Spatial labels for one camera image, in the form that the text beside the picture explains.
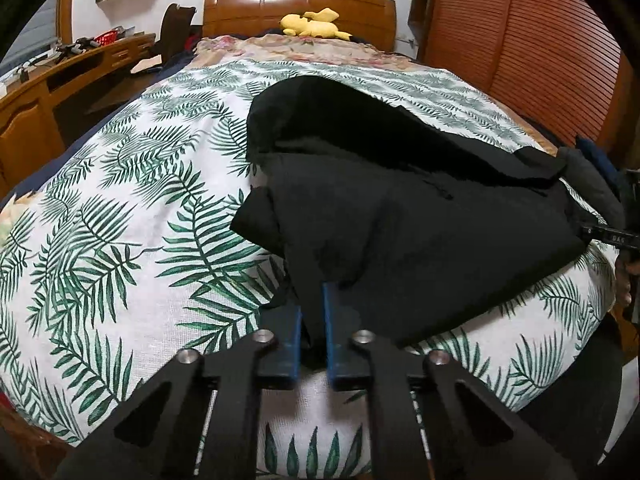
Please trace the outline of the red basket on desk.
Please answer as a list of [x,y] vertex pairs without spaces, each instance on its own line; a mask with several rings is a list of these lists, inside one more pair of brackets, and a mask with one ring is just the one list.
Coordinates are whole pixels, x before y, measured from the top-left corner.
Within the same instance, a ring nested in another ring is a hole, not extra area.
[[108,30],[107,32],[102,32],[102,34],[99,36],[95,36],[93,40],[101,47],[105,47],[109,44],[114,44],[114,42],[119,40],[121,36],[122,31],[118,28],[113,28]]

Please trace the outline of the red-brown louvered wardrobe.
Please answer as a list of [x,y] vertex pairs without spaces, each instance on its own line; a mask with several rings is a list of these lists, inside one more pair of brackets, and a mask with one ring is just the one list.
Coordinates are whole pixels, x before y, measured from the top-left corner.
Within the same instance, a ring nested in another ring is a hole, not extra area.
[[639,78],[585,0],[411,0],[419,62],[446,68],[559,144],[634,154]]

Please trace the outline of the dark wooden chair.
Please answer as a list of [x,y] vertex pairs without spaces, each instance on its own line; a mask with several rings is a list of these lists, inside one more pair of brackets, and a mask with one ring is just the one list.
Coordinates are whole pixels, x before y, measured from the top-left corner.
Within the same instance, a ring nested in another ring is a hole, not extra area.
[[141,74],[152,68],[164,66],[173,56],[184,50],[189,38],[192,18],[196,13],[194,6],[179,6],[171,3],[165,11],[160,40],[150,49],[150,57],[144,58],[130,70],[131,75]]

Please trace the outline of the grey window blind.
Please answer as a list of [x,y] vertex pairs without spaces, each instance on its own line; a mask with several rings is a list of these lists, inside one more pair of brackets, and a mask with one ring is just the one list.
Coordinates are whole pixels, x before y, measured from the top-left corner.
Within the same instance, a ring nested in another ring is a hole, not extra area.
[[23,27],[1,61],[1,76],[15,70],[37,55],[50,49],[58,41],[56,33],[56,4],[46,0]]

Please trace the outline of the black garment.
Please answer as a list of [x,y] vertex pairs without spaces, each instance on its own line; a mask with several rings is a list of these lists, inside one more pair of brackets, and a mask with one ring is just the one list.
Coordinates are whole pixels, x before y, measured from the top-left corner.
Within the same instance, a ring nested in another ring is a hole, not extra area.
[[314,344],[332,284],[396,344],[514,298],[586,249],[588,214],[546,153],[438,130],[347,84],[298,76],[250,104],[246,158],[265,174],[234,232],[280,256]]

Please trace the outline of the yellow plush toy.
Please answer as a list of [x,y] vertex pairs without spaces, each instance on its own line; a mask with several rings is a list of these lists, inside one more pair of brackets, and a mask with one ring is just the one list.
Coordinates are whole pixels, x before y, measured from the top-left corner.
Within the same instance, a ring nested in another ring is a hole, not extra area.
[[280,26],[286,36],[349,41],[352,35],[342,32],[335,25],[339,17],[340,14],[331,8],[324,8],[320,12],[305,12],[303,15],[286,14],[281,18]]

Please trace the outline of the fern print bed cover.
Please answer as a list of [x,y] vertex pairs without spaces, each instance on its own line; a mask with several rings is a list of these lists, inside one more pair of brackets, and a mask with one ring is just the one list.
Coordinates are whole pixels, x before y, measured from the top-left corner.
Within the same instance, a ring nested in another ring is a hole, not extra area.
[[[44,438],[78,445],[184,344],[216,352],[256,330],[283,263],[230,230],[262,177],[245,122],[258,93],[303,75],[507,152],[541,150],[446,70],[236,60],[153,84],[2,212],[1,389]],[[544,400],[612,327],[614,259],[594,242],[530,292],[408,350],[451,351],[509,408]],[[303,372],[262,402],[258,476],[369,472],[362,396]]]

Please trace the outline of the wooden desk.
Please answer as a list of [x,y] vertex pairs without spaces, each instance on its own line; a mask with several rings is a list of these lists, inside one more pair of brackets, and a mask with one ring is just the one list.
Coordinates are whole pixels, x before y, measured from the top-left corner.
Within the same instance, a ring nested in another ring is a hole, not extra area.
[[65,151],[54,109],[89,84],[149,55],[153,34],[135,34],[55,65],[1,99],[1,194]]

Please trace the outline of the grey folded garment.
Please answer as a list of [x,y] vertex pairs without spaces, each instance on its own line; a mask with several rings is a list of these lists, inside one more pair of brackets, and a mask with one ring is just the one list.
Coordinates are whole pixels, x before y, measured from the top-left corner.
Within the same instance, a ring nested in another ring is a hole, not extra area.
[[622,230],[625,227],[623,205],[597,168],[576,148],[563,146],[556,152],[556,157],[565,162],[564,180],[611,228]]

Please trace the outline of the wooden headboard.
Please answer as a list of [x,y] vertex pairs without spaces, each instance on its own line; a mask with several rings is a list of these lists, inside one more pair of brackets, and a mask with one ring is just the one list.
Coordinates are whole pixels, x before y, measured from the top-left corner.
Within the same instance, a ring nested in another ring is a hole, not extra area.
[[256,36],[280,26],[286,14],[330,8],[340,14],[339,29],[366,40],[378,50],[396,47],[394,0],[204,0],[202,35]]

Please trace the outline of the navy blue garment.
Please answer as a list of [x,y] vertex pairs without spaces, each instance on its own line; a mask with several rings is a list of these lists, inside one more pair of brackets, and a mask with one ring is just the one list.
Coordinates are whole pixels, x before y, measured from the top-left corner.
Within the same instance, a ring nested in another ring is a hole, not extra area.
[[575,139],[575,146],[585,156],[585,159],[589,160],[593,164],[593,167],[598,170],[598,173],[605,180],[612,192],[614,194],[620,192],[617,183],[618,172],[605,152],[602,151],[593,140],[583,138],[582,136],[578,136]]

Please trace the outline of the floral quilt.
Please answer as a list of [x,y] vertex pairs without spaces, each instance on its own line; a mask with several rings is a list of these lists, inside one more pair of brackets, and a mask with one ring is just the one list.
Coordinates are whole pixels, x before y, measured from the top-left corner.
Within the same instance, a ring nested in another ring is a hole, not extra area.
[[239,60],[364,66],[395,72],[412,72],[421,68],[406,56],[385,53],[370,44],[277,34],[248,39],[230,35],[204,38],[196,45],[194,58],[186,67],[203,68]]

